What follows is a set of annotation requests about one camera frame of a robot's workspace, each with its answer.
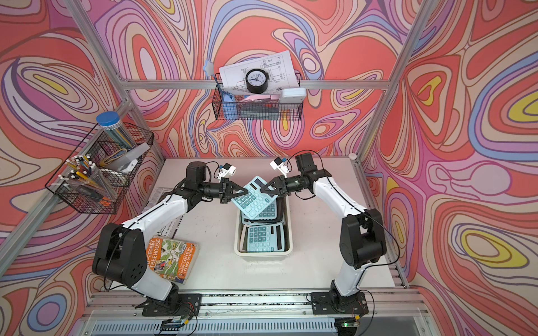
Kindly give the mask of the cream plastic storage box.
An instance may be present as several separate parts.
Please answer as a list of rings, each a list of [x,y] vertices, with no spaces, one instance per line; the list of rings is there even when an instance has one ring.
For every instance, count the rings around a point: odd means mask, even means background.
[[[248,261],[284,260],[294,249],[289,202],[277,199],[282,219],[277,223],[248,225],[239,211],[235,226],[234,252]]]

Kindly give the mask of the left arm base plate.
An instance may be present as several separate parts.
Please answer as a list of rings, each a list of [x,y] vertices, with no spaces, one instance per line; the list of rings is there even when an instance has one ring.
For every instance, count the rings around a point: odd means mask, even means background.
[[[202,295],[199,293],[172,293],[169,298],[159,301],[151,298],[136,306],[146,317],[192,316],[198,315]]]

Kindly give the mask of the blue calculator corner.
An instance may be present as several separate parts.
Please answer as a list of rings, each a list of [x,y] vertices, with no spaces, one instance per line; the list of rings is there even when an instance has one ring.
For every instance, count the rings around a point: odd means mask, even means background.
[[[276,223],[279,218],[278,201],[270,203],[254,220],[248,219],[243,213],[240,214],[241,223],[243,225],[261,225]]]

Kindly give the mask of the blue calculator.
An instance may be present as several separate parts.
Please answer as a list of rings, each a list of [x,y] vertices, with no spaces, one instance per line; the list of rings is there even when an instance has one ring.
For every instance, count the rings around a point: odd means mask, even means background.
[[[254,220],[270,203],[277,200],[277,196],[267,195],[261,192],[261,187],[266,181],[260,176],[255,176],[244,186],[249,193],[242,197],[232,199],[234,205],[245,215]]]
[[[272,253],[285,250],[284,225],[246,225],[242,232],[247,253]]]

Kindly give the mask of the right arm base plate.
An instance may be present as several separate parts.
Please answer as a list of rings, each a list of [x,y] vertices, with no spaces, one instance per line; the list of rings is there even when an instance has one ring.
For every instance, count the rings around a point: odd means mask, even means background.
[[[313,292],[310,303],[314,315],[355,315],[362,317],[369,313],[363,292],[344,297],[338,291]]]

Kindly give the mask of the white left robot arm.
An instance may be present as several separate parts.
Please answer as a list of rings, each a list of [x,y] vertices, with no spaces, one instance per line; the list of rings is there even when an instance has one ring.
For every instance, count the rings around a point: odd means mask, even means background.
[[[174,284],[156,274],[147,262],[147,247],[158,231],[205,199],[226,204],[249,191],[227,178],[220,182],[180,181],[157,205],[122,224],[102,228],[92,271],[147,298],[166,301]]]

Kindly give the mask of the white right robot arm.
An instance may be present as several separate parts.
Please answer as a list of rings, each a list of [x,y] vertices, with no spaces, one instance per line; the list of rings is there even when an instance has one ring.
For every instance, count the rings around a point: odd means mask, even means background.
[[[359,292],[367,270],[387,253],[381,214],[352,200],[325,169],[292,177],[277,176],[263,185],[261,192],[284,197],[305,189],[342,219],[339,249],[344,263],[330,293],[334,299],[349,298]]]

